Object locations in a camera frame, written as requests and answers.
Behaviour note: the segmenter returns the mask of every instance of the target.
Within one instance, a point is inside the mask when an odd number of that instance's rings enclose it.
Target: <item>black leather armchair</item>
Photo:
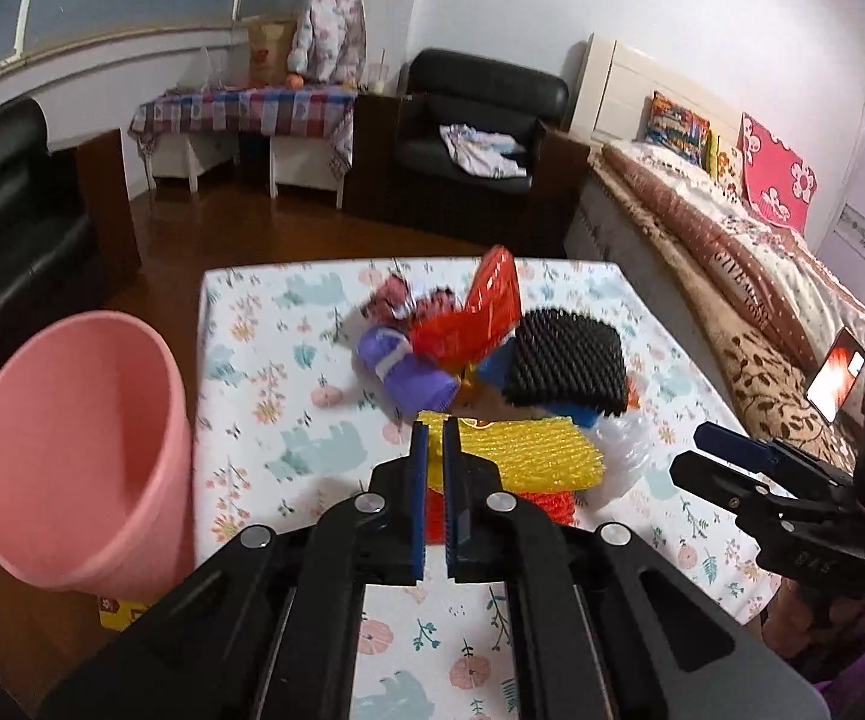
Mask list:
[[[139,268],[121,148],[114,131],[50,154],[35,100],[0,107],[0,367]]]
[[[566,112],[556,76],[506,62],[426,49],[410,66],[399,113],[386,215],[393,223],[522,252],[522,222],[537,201],[534,172],[549,129]],[[450,160],[441,124],[469,124],[516,138],[522,178],[468,175]]]

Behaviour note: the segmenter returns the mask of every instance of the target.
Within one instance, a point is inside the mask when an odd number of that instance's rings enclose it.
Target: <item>pink bucket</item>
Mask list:
[[[193,568],[186,399],[135,317],[78,314],[0,371],[0,564],[17,579],[132,601]]]

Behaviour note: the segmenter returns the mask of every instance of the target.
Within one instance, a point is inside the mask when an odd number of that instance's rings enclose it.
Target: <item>mattress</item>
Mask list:
[[[674,274],[594,178],[583,188],[564,245],[570,259],[618,265],[652,316],[679,342],[722,399],[727,404],[733,402],[716,356]]]

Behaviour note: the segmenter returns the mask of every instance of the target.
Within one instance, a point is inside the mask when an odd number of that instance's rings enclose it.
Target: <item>brown blanket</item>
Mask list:
[[[686,247],[642,205],[601,155],[594,156],[591,164],[594,175],[679,282],[731,386],[733,409],[749,435],[754,439],[782,437],[851,472],[856,463],[852,437],[842,427],[828,425],[805,399],[802,370],[777,351],[761,330],[740,317]]]

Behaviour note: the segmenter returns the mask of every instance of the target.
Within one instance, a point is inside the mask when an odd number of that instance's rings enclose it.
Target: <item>purple plastic bag roll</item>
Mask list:
[[[369,328],[359,339],[357,351],[403,413],[445,412],[459,391],[455,376],[413,354],[410,340],[392,328]]]

